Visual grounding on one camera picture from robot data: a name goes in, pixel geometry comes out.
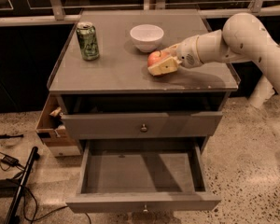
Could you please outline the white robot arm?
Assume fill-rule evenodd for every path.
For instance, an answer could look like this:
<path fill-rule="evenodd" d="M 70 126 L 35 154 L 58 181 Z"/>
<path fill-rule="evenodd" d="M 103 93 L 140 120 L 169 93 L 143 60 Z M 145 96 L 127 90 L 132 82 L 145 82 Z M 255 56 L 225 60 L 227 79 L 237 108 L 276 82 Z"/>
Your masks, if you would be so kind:
<path fill-rule="evenodd" d="M 148 56 L 147 69 L 153 76 L 170 74 L 179 67 L 187 69 L 206 63 L 253 62 L 280 95 L 280 45 L 261 21 L 238 13 L 221 30 L 191 36 L 180 43 Z"/>

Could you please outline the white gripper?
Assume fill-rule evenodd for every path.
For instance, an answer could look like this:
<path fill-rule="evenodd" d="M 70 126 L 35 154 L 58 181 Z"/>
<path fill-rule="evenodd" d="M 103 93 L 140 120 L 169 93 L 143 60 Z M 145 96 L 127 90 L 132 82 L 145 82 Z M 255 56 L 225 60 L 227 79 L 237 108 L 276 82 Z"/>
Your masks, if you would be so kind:
<path fill-rule="evenodd" d="M 162 76 L 173 73 L 177 70 L 179 62 L 172 56 L 177 56 L 181 65 L 185 68 L 195 68 L 203 65 L 198 53 L 197 42 L 198 36 L 186 38 L 181 43 L 174 44 L 164 51 L 171 56 L 162 59 L 161 61 L 148 66 L 148 72 L 152 76 Z"/>

